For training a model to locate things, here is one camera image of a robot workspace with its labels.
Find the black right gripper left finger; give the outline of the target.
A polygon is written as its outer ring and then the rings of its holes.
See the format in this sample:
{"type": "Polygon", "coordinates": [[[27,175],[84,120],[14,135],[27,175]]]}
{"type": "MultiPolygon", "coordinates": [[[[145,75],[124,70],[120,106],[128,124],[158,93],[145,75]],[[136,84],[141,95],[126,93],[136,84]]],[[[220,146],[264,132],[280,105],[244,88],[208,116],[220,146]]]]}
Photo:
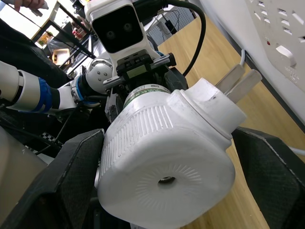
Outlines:
{"type": "Polygon", "coordinates": [[[94,186],[103,129],[66,141],[25,190],[2,229],[80,229],[94,186]]]}

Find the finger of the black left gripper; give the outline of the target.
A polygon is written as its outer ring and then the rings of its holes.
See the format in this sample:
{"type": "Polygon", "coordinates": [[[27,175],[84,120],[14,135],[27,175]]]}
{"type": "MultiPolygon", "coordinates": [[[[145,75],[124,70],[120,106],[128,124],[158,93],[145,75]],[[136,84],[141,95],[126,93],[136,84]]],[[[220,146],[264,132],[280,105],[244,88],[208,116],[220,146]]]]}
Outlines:
{"type": "Polygon", "coordinates": [[[107,101],[105,114],[109,122],[112,123],[123,110],[123,106],[130,91],[128,88],[111,88],[106,90],[107,101]]]}
{"type": "Polygon", "coordinates": [[[162,69],[162,86],[170,92],[174,90],[187,90],[189,88],[185,76],[176,68],[162,69]]]}

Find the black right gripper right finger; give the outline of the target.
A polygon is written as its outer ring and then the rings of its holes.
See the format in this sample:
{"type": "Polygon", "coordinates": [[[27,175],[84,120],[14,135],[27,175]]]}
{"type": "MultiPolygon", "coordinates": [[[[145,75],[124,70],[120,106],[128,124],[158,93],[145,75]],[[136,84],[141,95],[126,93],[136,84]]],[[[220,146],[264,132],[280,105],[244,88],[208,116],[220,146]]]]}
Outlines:
{"type": "Polygon", "coordinates": [[[244,127],[232,133],[247,185],[272,229],[305,227],[305,164],[278,137],[244,127]]]}

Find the person's bare hand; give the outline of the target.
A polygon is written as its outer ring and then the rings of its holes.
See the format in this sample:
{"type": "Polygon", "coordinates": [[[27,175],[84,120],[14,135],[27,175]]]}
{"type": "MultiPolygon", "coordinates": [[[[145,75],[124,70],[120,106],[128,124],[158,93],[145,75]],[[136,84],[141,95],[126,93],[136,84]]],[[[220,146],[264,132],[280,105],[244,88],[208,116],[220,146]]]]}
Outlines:
{"type": "Polygon", "coordinates": [[[44,0],[15,0],[14,9],[19,11],[21,7],[26,7],[30,9],[40,9],[44,5],[44,0]]]}

